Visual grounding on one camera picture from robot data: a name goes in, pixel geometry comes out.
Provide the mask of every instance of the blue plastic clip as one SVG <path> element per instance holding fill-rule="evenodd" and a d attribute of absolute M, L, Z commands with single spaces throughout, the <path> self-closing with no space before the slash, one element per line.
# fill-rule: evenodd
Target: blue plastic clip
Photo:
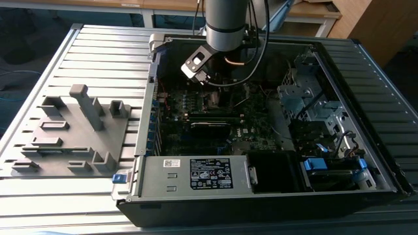
<path fill-rule="evenodd" d="M 360 167 L 361 167 L 362 169 L 368 169 L 368 162 L 366 162 L 366 160 L 365 160 L 364 158 L 361 158 L 361 159 L 358 160 L 358 163 L 360 163 Z"/>
<path fill-rule="evenodd" d="M 306 170 L 328 170 L 326 160 L 324 158 L 310 158 L 304 162 Z"/>
<path fill-rule="evenodd" d="M 329 149 L 322 145 L 322 144 L 317 144 L 317 146 L 321 148 L 321 150 L 328 153 L 329 152 Z"/>
<path fill-rule="evenodd" d="M 126 184 L 127 175 L 115 174 L 113 176 L 113 183 L 114 184 Z"/>

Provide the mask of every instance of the metal bracket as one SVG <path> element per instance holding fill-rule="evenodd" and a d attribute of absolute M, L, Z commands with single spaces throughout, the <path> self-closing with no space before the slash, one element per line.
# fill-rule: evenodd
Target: metal bracket
<path fill-rule="evenodd" d="M 190 79 L 197 75 L 206 62 L 217 53 L 220 53 L 220 51 L 213 49 L 210 45 L 205 44 L 199 46 L 182 66 L 182 71 Z"/>
<path fill-rule="evenodd" d="M 309 88 L 294 85 L 282 85 L 277 88 L 282 104 L 288 110 L 300 110 L 304 104 L 302 98 L 312 98 L 313 92 Z"/>
<path fill-rule="evenodd" d="M 73 24 L 71 29 L 82 29 L 83 26 L 85 26 L 85 24 L 75 23 L 75 24 Z"/>
<path fill-rule="evenodd" d="M 150 36 L 150 52 L 155 52 L 155 49 L 165 44 L 166 34 L 154 33 Z"/>

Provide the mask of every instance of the warning label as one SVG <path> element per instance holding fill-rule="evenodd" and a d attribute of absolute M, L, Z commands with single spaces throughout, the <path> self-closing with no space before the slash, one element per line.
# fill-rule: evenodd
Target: warning label
<path fill-rule="evenodd" d="M 190 186 L 194 190 L 234 188 L 230 159 L 190 159 Z"/>

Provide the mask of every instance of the cable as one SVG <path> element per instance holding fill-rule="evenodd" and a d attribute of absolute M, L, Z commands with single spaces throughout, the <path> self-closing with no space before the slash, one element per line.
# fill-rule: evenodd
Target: cable
<path fill-rule="evenodd" d="M 260 25 L 258 25 L 258 22 L 257 22 L 256 8 L 254 8 L 253 0 L 250 1 L 249 6 L 252 6 L 252 8 L 253 8 L 253 14 L 254 14 L 257 46 L 256 46 L 256 52 L 253 54 L 253 57 L 250 58 L 250 60 L 248 62 L 234 62 L 234 61 L 230 61 L 228 57 L 225 57 L 225 61 L 229 64 L 237 65 L 237 66 L 245 66 L 245 65 L 250 64 L 253 62 L 253 60 L 256 59 L 257 54 L 260 53 L 260 44 L 258 44 L 258 40 L 260 40 Z"/>
<path fill-rule="evenodd" d="M 15 72 L 31 72 L 31 73 L 37 73 L 38 75 L 42 75 L 42 73 L 41 73 L 41 72 L 37 72 L 37 71 L 31 71 L 31 70 L 17 70 L 17 71 L 6 72 L 6 73 L 0 74 L 0 76 L 5 76 L 5 75 L 7 75 L 7 74 L 15 73 Z"/>
<path fill-rule="evenodd" d="M 206 21 L 206 18 L 205 18 L 205 0 L 202 0 L 202 17 Z"/>
<path fill-rule="evenodd" d="M 266 92 L 265 92 L 265 90 L 264 90 L 262 85 L 260 85 L 260 87 L 261 87 L 261 89 L 262 89 L 262 92 L 264 92 L 265 96 L 268 96 L 268 94 L 266 94 Z"/>
<path fill-rule="evenodd" d="M 0 97 L 0 100 L 15 102 L 15 101 L 25 101 L 26 99 L 5 99 L 5 98 Z"/>
<path fill-rule="evenodd" d="M 183 24 L 186 24 L 186 21 L 189 20 L 190 16 L 186 17 L 186 20 L 183 21 Z"/>
<path fill-rule="evenodd" d="M 201 0 L 198 0 L 198 6 L 197 6 L 197 12 L 195 12 L 195 17 L 194 17 L 194 24 L 193 24 L 193 34 L 195 36 L 195 24 L 197 24 L 197 18 L 198 18 L 198 12 L 199 12 L 199 6 L 201 6 Z"/>
<path fill-rule="evenodd" d="M 318 93 L 318 95 L 313 98 L 312 102 L 309 102 L 309 104 L 304 107 L 304 109 L 301 110 L 301 112 L 298 113 L 296 119 L 300 119 L 301 115 L 306 112 L 306 110 L 309 110 L 309 108 L 317 103 L 317 101 L 320 100 L 321 96 L 325 94 L 324 91 L 321 91 Z"/>
<path fill-rule="evenodd" d="M 13 72 L 13 70 L 7 70 L 7 69 L 5 69 L 5 68 L 0 68 L 0 70 L 5 70 L 5 71 L 7 71 L 7 72 Z"/>
<path fill-rule="evenodd" d="M 266 53 L 266 49 L 268 49 L 268 44 L 269 44 L 269 37 L 270 37 L 270 9 L 269 9 L 269 0 L 265 0 L 265 6 L 266 6 L 266 23 L 268 23 L 268 31 L 266 31 L 266 41 L 265 41 L 265 46 L 264 46 L 264 50 L 262 50 L 262 54 L 260 57 L 260 60 L 254 66 L 254 69 L 250 73 L 250 75 L 240 82 L 232 83 L 232 84 L 217 84 L 217 83 L 212 83 L 209 82 L 210 85 L 216 86 L 216 87 L 232 87 L 236 86 L 241 83 L 245 83 L 250 77 L 253 76 L 253 74 L 256 73 L 256 70 L 261 64 L 262 58 L 265 57 L 265 53 Z"/>
<path fill-rule="evenodd" d="M 346 154 L 345 157 L 350 157 L 350 155 L 358 150 L 358 143 L 357 143 L 357 141 L 354 140 L 354 138 L 352 138 L 352 142 L 354 143 L 354 147 L 353 147 L 353 149 L 350 150 L 350 152 Z"/>
<path fill-rule="evenodd" d="M 333 158 L 337 158 L 337 156 L 338 156 L 338 150 L 340 150 L 342 141 L 344 141 L 346 135 L 349 135 L 350 133 L 353 133 L 353 131 L 346 130 L 345 133 L 342 133 L 341 137 L 338 138 L 337 145 L 336 145 L 336 152 L 332 154 L 332 157 L 333 157 Z"/>
<path fill-rule="evenodd" d="M 294 140 L 293 138 L 289 138 L 289 137 L 285 137 L 277 130 L 276 130 L 276 128 L 270 125 L 270 127 L 272 127 L 272 129 L 273 129 L 273 131 L 282 137 L 282 138 L 285 138 L 285 139 L 289 139 L 289 140 Z"/>
<path fill-rule="evenodd" d="M 234 108 L 236 108 L 237 106 L 240 106 L 248 99 L 249 99 L 249 98 L 244 99 L 237 105 L 234 105 Z"/>
<path fill-rule="evenodd" d="M 250 30 L 253 29 L 252 4 L 249 3 Z"/>
<path fill-rule="evenodd" d="M 159 84 L 162 84 L 162 88 L 163 88 L 166 108 L 167 108 L 167 110 L 170 110 L 169 104 L 167 104 L 167 97 L 166 97 L 166 95 L 169 96 L 169 93 L 166 93 L 166 87 L 165 87 L 165 84 L 162 81 L 159 81 Z"/>

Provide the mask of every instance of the aluminum extrusion table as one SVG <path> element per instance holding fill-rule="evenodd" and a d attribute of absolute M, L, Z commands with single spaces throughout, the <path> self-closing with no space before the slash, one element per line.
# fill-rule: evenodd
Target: aluminum extrusion table
<path fill-rule="evenodd" d="M 119 166 L 131 168 L 138 136 L 145 88 L 149 77 L 149 40 L 153 33 L 190 34 L 189 30 L 143 29 L 95 25 L 74 25 L 49 64 L 37 86 L 0 141 L 0 162 L 23 158 L 21 147 L 31 139 L 45 116 L 37 105 L 43 96 L 69 96 L 73 84 L 87 84 L 89 95 L 102 104 L 113 99 L 133 106 Z M 361 104 L 373 118 L 384 141 L 398 153 L 397 160 L 410 182 L 418 185 L 418 137 L 408 122 L 417 119 L 393 83 L 377 67 L 362 46 L 350 40 L 277 37 L 317 40 L 324 43 Z M 402 148 L 397 141 L 406 140 Z M 410 233 L 418 227 L 417 197 L 390 206 L 370 208 L 333 220 L 289 221 L 274 224 L 238 224 L 195 228 L 137 228 L 119 212 L 113 200 L 113 180 L 107 178 L 43 178 L 0 180 L 0 234 L 54 231 L 70 234 L 195 234 L 253 233 L 256 231 L 309 229 L 338 234 L 394 231 Z"/>

